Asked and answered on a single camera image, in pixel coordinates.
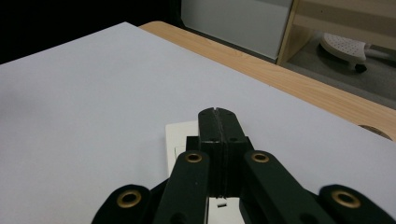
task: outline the white table surface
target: white table surface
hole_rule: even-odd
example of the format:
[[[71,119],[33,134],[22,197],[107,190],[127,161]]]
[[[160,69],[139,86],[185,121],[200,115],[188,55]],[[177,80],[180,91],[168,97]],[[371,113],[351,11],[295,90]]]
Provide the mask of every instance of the white table surface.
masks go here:
[[[91,223],[167,177],[165,125],[233,111],[307,189],[342,184],[396,217],[396,144],[121,23],[0,65],[0,223]]]

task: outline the white cabinet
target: white cabinet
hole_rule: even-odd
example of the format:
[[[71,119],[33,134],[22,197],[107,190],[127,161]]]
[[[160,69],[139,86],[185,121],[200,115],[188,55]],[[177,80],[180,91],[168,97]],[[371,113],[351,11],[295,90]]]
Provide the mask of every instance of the white cabinet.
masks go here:
[[[292,0],[182,0],[193,30],[276,60]]]

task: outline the screw hole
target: screw hole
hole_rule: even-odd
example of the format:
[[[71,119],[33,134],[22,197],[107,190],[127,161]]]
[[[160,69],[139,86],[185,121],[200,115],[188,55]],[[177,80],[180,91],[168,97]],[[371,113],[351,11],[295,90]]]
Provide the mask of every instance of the screw hole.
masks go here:
[[[357,197],[343,190],[333,191],[332,198],[344,207],[358,208],[361,206],[361,201]]]
[[[199,162],[202,160],[202,156],[199,154],[192,153],[186,156],[186,160],[188,162]]]
[[[270,159],[263,153],[254,153],[251,156],[251,159],[253,159],[256,162],[268,162]]]
[[[121,208],[130,208],[139,204],[141,200],[142,195],[139,191],[135,189],[128,189],[119,195],[117,199],[117,204]]]

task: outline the wooden desk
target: wooden desk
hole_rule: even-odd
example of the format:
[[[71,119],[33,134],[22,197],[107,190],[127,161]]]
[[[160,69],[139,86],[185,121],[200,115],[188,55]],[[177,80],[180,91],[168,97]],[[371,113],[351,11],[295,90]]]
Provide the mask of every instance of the wooden desk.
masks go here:
[[[396,111],[161,21],[142,29],[396,141]]]

